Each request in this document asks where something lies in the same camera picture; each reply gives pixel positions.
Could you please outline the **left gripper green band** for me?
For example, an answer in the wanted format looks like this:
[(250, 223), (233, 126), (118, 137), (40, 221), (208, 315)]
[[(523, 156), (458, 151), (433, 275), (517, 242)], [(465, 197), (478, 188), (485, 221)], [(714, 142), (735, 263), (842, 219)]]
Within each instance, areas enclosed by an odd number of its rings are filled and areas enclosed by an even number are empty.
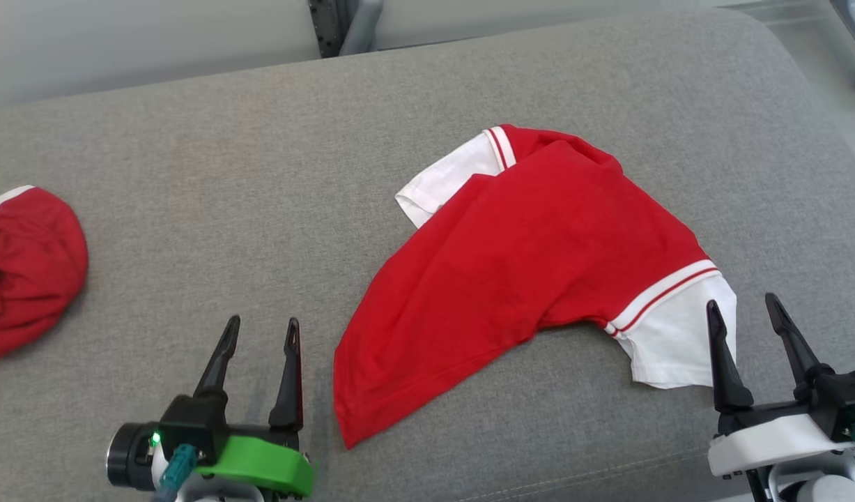
[[(232, 315), (211, 354), (192, 396), (224, 394), (229, 361), (236, 352), (239, 315)], [(196, 436), (196, 471), (205, 480), (220, 480), (272, 492), (273, 498), (309, 498), (315, 467), (300, 451), (304, 425), (302, 399), (302, 344), (300, 324), (290, 318), (284, 340), (282, 382), (269, 413), (268, 427), (240, 427)]]

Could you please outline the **red white t-shirt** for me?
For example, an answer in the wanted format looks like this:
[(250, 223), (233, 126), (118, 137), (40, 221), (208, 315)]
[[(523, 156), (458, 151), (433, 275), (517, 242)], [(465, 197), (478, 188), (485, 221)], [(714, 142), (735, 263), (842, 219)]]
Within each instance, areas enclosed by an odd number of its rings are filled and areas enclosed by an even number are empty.
[(592, 322), (638, 383), (711, 386), (713, 301), (736, 355), (736, 294), (694, 232), (579, 137), (487, 128), (395, 199), (415, 233), (373, 277), (334, 355), (347, 448), (545, 328)]

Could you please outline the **grey rounded pipe bracket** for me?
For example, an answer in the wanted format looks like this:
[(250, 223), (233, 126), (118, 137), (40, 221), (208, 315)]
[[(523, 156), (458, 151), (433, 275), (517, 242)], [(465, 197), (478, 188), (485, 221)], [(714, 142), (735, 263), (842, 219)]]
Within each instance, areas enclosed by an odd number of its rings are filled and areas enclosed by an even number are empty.
[(346, 31), (339, 55), (370, 53), (376, 44), (376, 28), (385, 0), (340, 0)]

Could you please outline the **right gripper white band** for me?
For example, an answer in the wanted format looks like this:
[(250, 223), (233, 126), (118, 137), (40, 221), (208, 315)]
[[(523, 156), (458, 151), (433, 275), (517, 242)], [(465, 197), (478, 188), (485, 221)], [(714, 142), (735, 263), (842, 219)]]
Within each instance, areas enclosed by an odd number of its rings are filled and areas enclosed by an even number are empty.
[(855, 449), (855, 441), (842, 433), (832, 438), (815, 417), (810, 400), (816, 380), (832, 375), (821, 363), (792, 317), (774, 293), (768, 293), (772, 330), (781, 338), (796, 387), (794, 402), (753, 406), (753, 395), (739, 377), (727, 345), (727, 326), (719, 305), (709, 302), (709, 351), (713, 375), (714, 409), (719, 413), (717, 435), (711, 440), (707, 461), (714, 476), (732, 476), (813, 457), (831, 451)]

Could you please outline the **black perforated hinge plate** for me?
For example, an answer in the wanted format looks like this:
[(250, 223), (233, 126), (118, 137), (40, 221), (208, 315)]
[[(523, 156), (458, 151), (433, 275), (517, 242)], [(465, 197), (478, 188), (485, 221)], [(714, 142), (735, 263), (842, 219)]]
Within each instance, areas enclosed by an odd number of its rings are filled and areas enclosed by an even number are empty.
[(340, 54), (341, 33), (336, 0), (307, 0), (307, 7), (322, 59)]

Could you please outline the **red shorts white stripes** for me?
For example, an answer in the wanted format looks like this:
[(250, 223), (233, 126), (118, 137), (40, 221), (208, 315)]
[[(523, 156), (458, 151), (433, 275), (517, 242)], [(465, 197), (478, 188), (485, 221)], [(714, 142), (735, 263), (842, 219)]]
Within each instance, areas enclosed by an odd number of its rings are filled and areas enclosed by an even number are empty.
[(36, 342), (83, 289), (88, 248), (79, 219), (35, 185), (0, 195), (0, 358)]

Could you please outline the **grey fabric sofa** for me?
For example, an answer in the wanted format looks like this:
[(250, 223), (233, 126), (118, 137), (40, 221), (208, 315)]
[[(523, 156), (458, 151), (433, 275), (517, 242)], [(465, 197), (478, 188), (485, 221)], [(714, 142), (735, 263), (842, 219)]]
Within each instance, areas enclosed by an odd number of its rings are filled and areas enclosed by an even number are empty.
[(691, 227), (737, 294), (737, 365), (793, 381), (764, 294), (855, 370), (855, 155), (786, 47), (740, 10), (670, 10), (68, 96), (0, 110), (0, 194), (75, 211), (86, 286), (0, 360), (0, 502), (148, 502), (105, 452), (194, 390), (242, 318), (227, 417), (267, 420), (302, 327), (311, 502), (701, 502), (711, 391), (634, 383), (589, 324), (538, 334), (346, 450), (334, 350), (414, 231), (394, 200), (484, 128), (583, 137)]

